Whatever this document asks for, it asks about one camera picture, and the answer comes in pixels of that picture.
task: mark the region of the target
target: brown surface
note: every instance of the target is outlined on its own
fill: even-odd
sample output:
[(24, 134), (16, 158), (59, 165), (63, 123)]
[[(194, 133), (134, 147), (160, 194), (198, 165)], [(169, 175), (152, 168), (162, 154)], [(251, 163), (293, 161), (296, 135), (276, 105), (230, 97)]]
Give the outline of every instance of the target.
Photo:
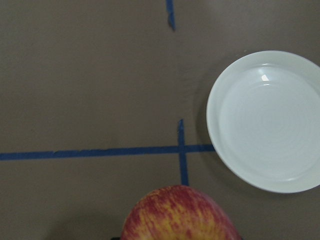
[[(217, 76), (261, 50), (320, 65), (319, 1), (3, 1), (0, 153), (209, 144)], [(320, 188), (252, 187), (215, 153), (188, 154), (190, 184), (212, 196), (245, 240), (316, 240)], [(139, 198), (178, 184), (176, 154), (0, 162), (6, 240), (119, 236)]]

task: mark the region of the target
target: white plate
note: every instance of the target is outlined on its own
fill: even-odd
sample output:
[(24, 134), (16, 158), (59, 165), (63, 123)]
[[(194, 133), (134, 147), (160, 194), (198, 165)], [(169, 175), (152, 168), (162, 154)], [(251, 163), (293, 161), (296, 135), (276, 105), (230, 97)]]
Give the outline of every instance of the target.
[(222, 161), (258, 188), (295, 193), (320, 185), (320, 67), (283, 51), (228, 66), (210, 92), (206, 120)]

